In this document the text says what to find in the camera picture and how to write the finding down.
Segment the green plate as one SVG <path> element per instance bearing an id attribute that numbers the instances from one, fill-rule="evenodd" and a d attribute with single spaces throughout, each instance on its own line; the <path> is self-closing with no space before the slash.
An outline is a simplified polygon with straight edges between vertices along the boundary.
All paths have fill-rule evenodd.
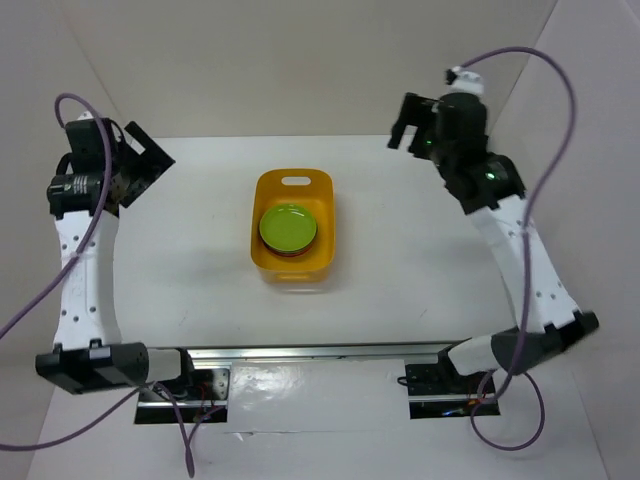
<path id="1" fill-rule="evenodd" d="M 297 204 L 278 204 L 261 217 L 258 232 L 270 250 L 289 255 L 312 245 L 318 224 L 307 208 Z"/>

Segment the orange plate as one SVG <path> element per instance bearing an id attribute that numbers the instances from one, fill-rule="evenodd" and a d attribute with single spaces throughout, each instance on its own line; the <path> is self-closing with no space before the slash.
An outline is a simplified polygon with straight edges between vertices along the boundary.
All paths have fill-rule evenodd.
<path id="1" fill-rule="evenodd" d="M 295 251 L 283 251 L 283 250 L 272 249 L 267 245 L 267 251 L 269 251 L 271 254 L 280 258 L 295 258 L 295 257 L 303 256 L 312 249 L 313 247 L 309 246 L 304 249 L 299 249 Z"/>

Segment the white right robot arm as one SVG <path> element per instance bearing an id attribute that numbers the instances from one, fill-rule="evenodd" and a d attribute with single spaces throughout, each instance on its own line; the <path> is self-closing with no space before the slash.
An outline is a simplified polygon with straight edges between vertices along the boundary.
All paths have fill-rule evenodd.
<path id="1" fill-rule="evenodd" d="M 514 313 L 514 326 L 473 337 L 439 354 L 436 379 L 460 391 L 471 374 L 521 375 L 595 333 L 600 322 L 565 290 L 528 210 L 530 196 L 513 161 L 488 148 L 487 108 L 471 93 L 430 99 L 407 93 L 388 146 L 408 127 L 414 157 L 431 161 L 444 187 L 486 241 Z"/>

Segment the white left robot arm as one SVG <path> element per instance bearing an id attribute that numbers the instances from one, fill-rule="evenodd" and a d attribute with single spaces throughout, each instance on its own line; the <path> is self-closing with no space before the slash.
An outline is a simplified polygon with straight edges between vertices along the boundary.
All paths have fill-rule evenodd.
<path id="1" fill-rule="evenodd" d="M 47 199 L 67 274 L 51 352 L 37 355 L 39 376 L 73 395 L 153 382 L 176 399 L 196 390 L 183 348 L 151 348 L 122 339 L 114 305 L 114 249 L 120 212 L 175 161 L 135 122 L 119 127 L 90 113 L 64 127 L 70 152 L 56 168 Z"/>

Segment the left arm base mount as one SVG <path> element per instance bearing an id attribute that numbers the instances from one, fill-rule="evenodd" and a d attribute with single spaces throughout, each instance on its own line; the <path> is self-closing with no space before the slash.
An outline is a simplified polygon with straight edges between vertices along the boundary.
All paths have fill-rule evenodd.
<path id="1" fill-rule="evenodd" d="M 231 370 L 229 365 L 195 369 L 187 383 L 167 382 L 166 387 L 177 402 L 180 418 L 187 425 L 226 423 Z M 134 423 L 136 425 L 171 425 L 179 418 L 170 396 L 155 386 L 139 395 Z"/>

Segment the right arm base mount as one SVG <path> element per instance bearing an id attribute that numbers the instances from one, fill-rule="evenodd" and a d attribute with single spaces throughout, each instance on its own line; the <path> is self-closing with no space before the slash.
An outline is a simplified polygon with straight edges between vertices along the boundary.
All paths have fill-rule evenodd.
<path id="1" fill-rule="evenodd" d="M 473 408 L 496 387 L 489 380 L 480 396 L 478 390 L 485 372 L 467 376 L 448 371 L 439 364 L 406 364 L 405 373 L 396 378 L 408 395 L 412 420 L 469 417 Z"/>

